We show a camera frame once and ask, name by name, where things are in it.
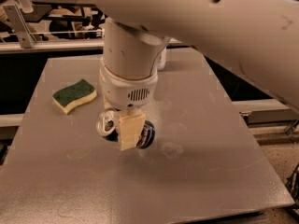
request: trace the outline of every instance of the green sponge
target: green sponge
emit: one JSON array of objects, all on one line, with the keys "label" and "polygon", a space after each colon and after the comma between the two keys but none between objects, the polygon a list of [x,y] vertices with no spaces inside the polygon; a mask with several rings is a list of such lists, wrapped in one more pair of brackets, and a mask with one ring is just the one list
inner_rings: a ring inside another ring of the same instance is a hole
[{"label": "green sponge", "polygon": [[53,94],[54,103],[60,107],[65,114],[73,108],[86,104],[96,97],[96,89],[85,79],[75,85],[65,87]]}]

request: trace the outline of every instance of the gray tabletop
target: gray tabletop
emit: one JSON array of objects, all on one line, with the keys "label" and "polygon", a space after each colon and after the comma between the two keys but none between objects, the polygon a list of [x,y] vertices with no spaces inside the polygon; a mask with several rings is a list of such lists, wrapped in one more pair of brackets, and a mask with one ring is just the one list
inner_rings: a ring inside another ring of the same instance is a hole
[{"label": "gray tabletop", "polygon": [[99,57],[51,59],[0,175],[0,223],[173,223],[251,213],[292,198],[205,59],[167,53],[143,110],[157,137],[119,151],[95,130],[101,94],[65,115],[51,100]]},{"label": "gray tabletop", "polygon": [[48,14],[52,11],[52,7],[50,5],[32,5],[33,12],[31,13],[24,13],[21,12],[23,18],[26,22],[35,22],[39,23],[44,18],[48,16]]},{"label": "gray tabletop", "polygon": [[79,6],[79,7],[95,7],[93,0],[33,0],[34,4],[40,5],[58,5],[58,6]]}]

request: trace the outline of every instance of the table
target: table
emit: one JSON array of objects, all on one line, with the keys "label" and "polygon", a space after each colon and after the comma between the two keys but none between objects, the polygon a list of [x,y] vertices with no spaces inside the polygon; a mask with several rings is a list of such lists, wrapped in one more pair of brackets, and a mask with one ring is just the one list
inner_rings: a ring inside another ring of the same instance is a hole
[{"label": "table", "polygon": [[71,7],[96,7],[93,0],[33,0],[33,4],[39,5],[58,5]]},{"label": "table", "polygon": [[48,17],[48,14],[52,11],[50,5],[35,5],[33,4],[34,11],[31,13],[24,13],[21,11],[21,14],[26,22],[39,23],[43,19]]},{"label": "table", "polygon": [[167,52],[143,107],[157,131],[148,149],[120,152],[96,132],[101,94],[65,115],[51,96],[81,78],[100,93],[99,58],[48,60],[1,170],[1,223],[180,223],[293,204],[192,49]]}]

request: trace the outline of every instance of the floor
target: floor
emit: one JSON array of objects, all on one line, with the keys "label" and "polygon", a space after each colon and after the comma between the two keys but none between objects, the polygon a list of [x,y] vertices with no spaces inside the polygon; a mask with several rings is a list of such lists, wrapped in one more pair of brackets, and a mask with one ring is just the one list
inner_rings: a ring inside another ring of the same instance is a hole
[{"label": "floor", "polygon": [[[285,184],[287,178],[299,162],[299,144],[293,144],[284,133],[285,126],[250,128],[260,144],[281,181]],[[295,132],[299,140],[299,131]],[[272,224],[297,224],[283,209],[268,210],[265,212]]]}]

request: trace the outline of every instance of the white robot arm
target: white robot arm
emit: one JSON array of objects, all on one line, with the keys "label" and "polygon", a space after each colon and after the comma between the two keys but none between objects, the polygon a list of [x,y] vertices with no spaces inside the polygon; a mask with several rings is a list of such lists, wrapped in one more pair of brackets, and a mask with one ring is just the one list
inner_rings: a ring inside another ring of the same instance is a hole
[{"label": "white robot arm", "polygon": [[[174,37],[299,112],[299,3],[292,0],[94,0],[94,3],[121,27],[132,29],[131,33],[156,35],[160,39],[156,52],[165,46],[165,37]],[[123,67],[127,74],[133,71],[129,66],[121,66],[113,70],[114,75]]]}]

